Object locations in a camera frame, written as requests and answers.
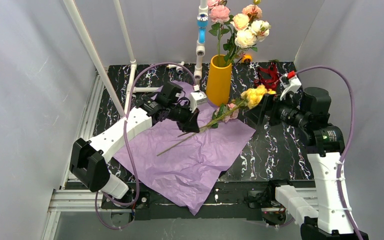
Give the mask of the light pink rose stem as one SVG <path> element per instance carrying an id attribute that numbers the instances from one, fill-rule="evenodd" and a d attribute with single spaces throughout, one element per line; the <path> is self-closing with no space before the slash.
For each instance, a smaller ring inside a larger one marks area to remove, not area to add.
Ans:
<path id="1" fill-rule="evenodd" d="M 164 153 L 166 153 L 166 152 L 170 151 L 171 149 L 177 147 L 178 145 L 182 144 L 183 142 L 191 139 L 192 137 L 194 137 L 197 134 L 203 133 L 203 132 L 205 132 L 206 130 L 209 130 L 209 129 L 216 128 L 216 126 L 219 125 L 219 122 L 223 122 L 224 119 L 226 119 L 227 117 L 229 117 L 229 120 L 230 120 L 230 118 L 233 115 L 233 113 L 235 113 L 237 110 L 240 109 L 242 103 L 243 103 L 243 101 L 241 100 L 239 102 L 239 105 L 235 105 L 234 107 L 229 107 L 228 104 L 227 105 L 226 104 L 222 105 L 221 107 L 218 108 L 218 110 L 216 110 L 213 113 L 213 118 L 211 119 L 211 121 L 209 123 L 207 123 L 206 125 L 204 125 L 203 127 L 201 127 L 199 129 L 198 133 L 191 133 L 189 136 L 183 138 L 179 142 L 175 143 L 174 145 L 172 145 L 172 146 L 168 147 L 167 149 L 163 150 L 162 152 L 158 153 L 156 156 L 159 157 L 159 156 L 163 155 Z"/>

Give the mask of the purple pink wrapping paper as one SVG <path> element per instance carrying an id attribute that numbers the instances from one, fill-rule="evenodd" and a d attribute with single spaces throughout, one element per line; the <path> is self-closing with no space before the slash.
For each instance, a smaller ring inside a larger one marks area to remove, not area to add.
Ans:
<path id="1" fill-rule="evenodd" d="M 177 124 L 166 119 L 128 144 L 139 181 L 196 215 L 220 173 L 232 166 L 254 133 L 255 129 L 233 119 L 156 156 L 180 140 Z"/>

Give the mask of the red printed ribbon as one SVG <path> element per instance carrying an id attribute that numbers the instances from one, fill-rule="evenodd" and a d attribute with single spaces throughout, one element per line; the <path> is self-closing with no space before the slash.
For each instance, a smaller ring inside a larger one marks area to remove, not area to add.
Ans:
<path id="1" fill-rule="evenodd" d="M 259 67 L 256 72 L 257 78 L 253 81 L 255 88 L 263 85 L 268 90 L 277 90 L 281 75 L 275 61 L 271 61 L 267 68 Z"/>

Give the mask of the yellow rose flower stem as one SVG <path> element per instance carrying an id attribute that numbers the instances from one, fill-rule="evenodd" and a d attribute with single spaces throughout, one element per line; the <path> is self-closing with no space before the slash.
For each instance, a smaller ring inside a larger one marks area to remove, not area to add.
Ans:
<path id="1" fill-rule="evenodd" d="M 243 103 L 240 105 L 241 107 L 239 108 L 239 110 L 237 110 L 235 113 L 233 113 L 232 116 L 230 117 L 230 119 L 229 119 L 229 117 L 227 117 L 227 118 L 224 119 L 223 122 L 219 122 L 219 123 L 227 123 L 230 120 L 236 119 L 238 117 L 238 115 L 239 115 L 239 111 L 240 110 L 251 110 L 251 109 L 255 108 L 260 103 L 260 101 L 262 100 L 262 98 L 263 98 L 263 96 L 265 94 L 275 95 L 276 91 L 275 90 L 271 90 L 271 89 L 266 89 L 263 85 L 260 85 L 257 88 L 249 88 L 249 89 L 247 89 L 246 91 L 244 91 L 244 92 L 242 92 L 240 94 L 240 97 L 232 99 L 230 102 L 228 102 L 226 104 L 222 103 L 220 105 L 220 107 L 222 105 L 228 105 L 229 107 L 232 108 L 235 105 L 239 105 L 240 101 L 243 101 Z"/>

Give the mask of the white rose flower stem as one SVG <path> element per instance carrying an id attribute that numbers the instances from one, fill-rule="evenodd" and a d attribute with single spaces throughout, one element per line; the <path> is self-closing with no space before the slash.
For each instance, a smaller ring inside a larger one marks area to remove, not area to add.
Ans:
<path id="1" fill-rule="evenodd" d="M 233 33 L 232 39 L 229 41 L 230 50 L 226 58 L 227 65 L 233 64 L 236 59 L 241 59 L 247 51 L 257 52 L 257 44 L 269 36 L 271 27 L 268 21 L 254 20 L 246 28 Z"/>

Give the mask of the pink rose flower stem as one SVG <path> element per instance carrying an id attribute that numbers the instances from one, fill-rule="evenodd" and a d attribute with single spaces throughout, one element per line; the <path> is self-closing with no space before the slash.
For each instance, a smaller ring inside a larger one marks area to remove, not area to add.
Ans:
<path id="1" fill-rule="evenodd" d="M 229 21 L 230 9 L 227 7 L 227 0 L 208 0 L 209 18 L 212 22 L 209 33 L 217 37 L 217 66 L 225 67 L 226 60 L 221 57 L 221 38 L 229 30 L 224 30 L 224 25 Z"/>

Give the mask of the peach rose flower stem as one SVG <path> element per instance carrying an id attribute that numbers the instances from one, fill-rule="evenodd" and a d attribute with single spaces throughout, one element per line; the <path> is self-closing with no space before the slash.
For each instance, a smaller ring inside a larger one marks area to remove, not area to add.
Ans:
<path id="1" fill-rule="evenodd" d="M 260 3 L 260 0 L 254 0 L 252 4 L 245 6 L 240 13 L 230 16 L 229 21 L 224 25 L 227 27 L 227 30 L 229 30 L 229 33 L 231 33 L 231 37 L 225 44 L 226 56 L 224 57 L 224 60 L 226 60 L 229 50 L 231 49 L 230 40 L 233 38 L 233 33 L 245 29 L 255 20 L 263 21 L 263 11 L 259 7 Z"/>

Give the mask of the small white pipe elbow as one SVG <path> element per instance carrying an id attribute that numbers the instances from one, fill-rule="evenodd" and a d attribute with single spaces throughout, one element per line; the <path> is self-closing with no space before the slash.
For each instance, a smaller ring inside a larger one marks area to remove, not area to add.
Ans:
<path id="1" fill-rule="evenodd" d="M 168 64 L 166 68 L 169 70 L 175 69 L 175 72 L 177 74 L 181 74 L 184 72 L 184 68 L 183 68 L 184 65 L 185 65 L 185 62 L 181 61 L 180 63 L 176 63 L 176 64 Z"/>

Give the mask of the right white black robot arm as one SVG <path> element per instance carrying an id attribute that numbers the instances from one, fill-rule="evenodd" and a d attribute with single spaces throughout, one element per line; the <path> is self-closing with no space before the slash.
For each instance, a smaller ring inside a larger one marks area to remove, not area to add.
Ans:
<path id="1" fill-rule="evenodd" d="M 311 206 L 290 180 L 270 180 L 263 191 L 249 191 L 244 199 L 252 209 L 278 203 L 300 227 L 303 240 L 366 240 L 349 206 L 344 175 L 346 145 L 339 127 L 329 123 L 331 97 L 327 90 L 308 87 L 300 103 L 266 93 L 246 113 L 259 124 L 268 117 L 269 125 L 294 127 L 303 143 L 313 171 L 317 207 Z"/>

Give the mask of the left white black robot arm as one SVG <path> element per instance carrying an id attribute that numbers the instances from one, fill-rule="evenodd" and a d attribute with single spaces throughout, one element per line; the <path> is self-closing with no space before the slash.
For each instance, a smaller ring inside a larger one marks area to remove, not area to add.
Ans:
<path id="1" fill-rule="evenodd" d="M 158 91 L 143 95 L 129 115 L 109 129 L 89 140 L 77 139 L 72 147 L 70 172 L 92 193 L 101 191 L 122 199 L 129 187 L 110 173 L 107 163 L 126 140 L 164 120 L 175 122 L 183 133 L 198 133 L 198 106 L 206 102 L 207 96 L 198 85 L 186 93 L 179 84 L 165 83 Z"/>

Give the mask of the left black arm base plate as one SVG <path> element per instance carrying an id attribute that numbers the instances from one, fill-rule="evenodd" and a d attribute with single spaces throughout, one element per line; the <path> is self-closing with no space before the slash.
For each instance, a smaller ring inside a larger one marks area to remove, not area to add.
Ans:
<path id="1" fill-rule="evenodd" d="M 102 197 L 101 208 L 106 210 L 117 210 L 117 209 L 148 209 L 150 204 L 150 192 L 140 191 L 138 200 L 129 206 L 123 206 L 116 202 L 130 203 L 136 197 L 134 190 L 128 190 L 127 193 L 120 199 L 114 198 L 112 195 L 104 195 Z"/>

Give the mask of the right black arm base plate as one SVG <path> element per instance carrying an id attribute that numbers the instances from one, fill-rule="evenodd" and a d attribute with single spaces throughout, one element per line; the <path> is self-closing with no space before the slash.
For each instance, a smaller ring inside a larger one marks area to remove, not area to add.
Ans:
<path id="1" fill-rule="evenodd" d="M 275 187 L 267 187 L 265 190 L 251 190 L 244 197 L 244 202 L 251 209 L 275 208 L 284 209 L 283 204 L 289 204 L 288 201 L 300 198 L 293 186 L 282 185 Z"/>

